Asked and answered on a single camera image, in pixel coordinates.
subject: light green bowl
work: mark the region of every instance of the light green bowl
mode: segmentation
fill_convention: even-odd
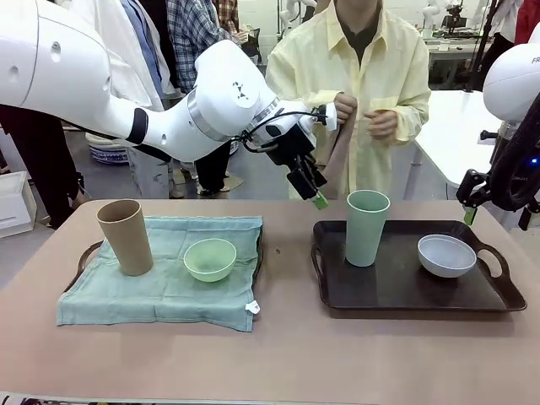
[[[236,248],[223,239],[206,239],[190,246],[184,264],[197,280],[213,283],[227,277],[235,266]]]

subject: tan cup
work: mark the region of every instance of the tan cup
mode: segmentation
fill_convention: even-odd
[[[98,211],[98,222],[127,276],[142,276],[154,265],[141,204],[119,200]]]

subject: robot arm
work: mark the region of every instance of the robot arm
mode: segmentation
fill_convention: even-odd
[[[483,87],[489,112],[503,120],[487,174],[470,170],[457,197],[471,224],[477,208],[492,201],[505,211],[526,208],[520,226],[527,230],[540,213],[540,25],[531,42],[515,46],[492,66]]]
[[[82,19],[46,0],[2,1],[0,104],[42,111],[181,161],[198,160],[231,139],[253,143],[251,151],[289,167],[304,199],[320,201],[318,187],[326,181],[311,158],[311,126],[336,127],[333,105],[310,111],[279,100],[241,49],[224,40],[197,59],[196,88],[181,103],[151,111],[112,95],[107,50]]]
[[[424,29],[422,37],[425,40],[433,38],[434,16],[440,14],[439,0],[428,0],[428,5],[422,10],[424,15]]]
[[[279,18],[281,19],[281,24],[283,25],[283,33],[286,35],[293,27],[293,21],[299,17],[300,11],[296,11],[296,4],[302,3],[306,7],[317,6],[315,0],[287,0],[287,6],[285,10],[279,13]]]

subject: human hand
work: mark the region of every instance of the human hand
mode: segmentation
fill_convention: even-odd
[[[394,138],[397,133],[397,113],[389,110],[377,110],[364,115],[371,119],[369,132],[374,139]]]
[[[358,107],[358,101],[352,95],[340,93],[336,95],[334,105],[337,111],[337,123],[343,125]]]

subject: brown tray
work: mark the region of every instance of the brown tray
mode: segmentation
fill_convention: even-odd
[[[319,280],[322,302],[335,310],[373,311],[523,311],[527,303],[510,278],[505,258],[482,243],[457,221],[388,221],[375,264],[355,267],[345,259],[345,221],[323,221],[313,229],[311,258]],[[426,235],[453,236],[477,254],[491,252],[502,275],[494,278],[488,265],[460,278],[446,279],[420,264],[418,243]]]

